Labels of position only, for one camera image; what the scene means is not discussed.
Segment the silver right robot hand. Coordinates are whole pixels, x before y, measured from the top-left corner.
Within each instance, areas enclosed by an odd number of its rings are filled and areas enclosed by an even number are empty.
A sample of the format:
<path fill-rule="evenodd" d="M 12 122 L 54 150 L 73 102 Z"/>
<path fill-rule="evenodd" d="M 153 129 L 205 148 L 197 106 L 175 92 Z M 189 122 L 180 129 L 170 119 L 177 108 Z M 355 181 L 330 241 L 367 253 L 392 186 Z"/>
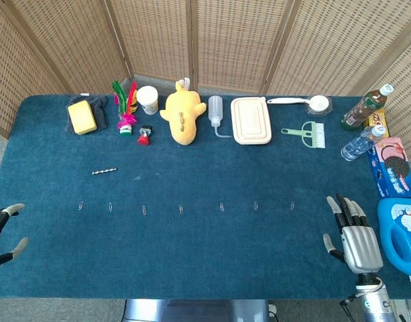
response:
<path fill-rule="evenodd" d="M 340 194 L 327 197 L 341 237 L 343 249 L 338 250 L 329 234 L 323 235 L 323 243 L 329 255 L 345 263 L 355 274 L 377 273 L 383 267 L 379 244 L 374 229 L 369 226 L 363 209 Z"/>

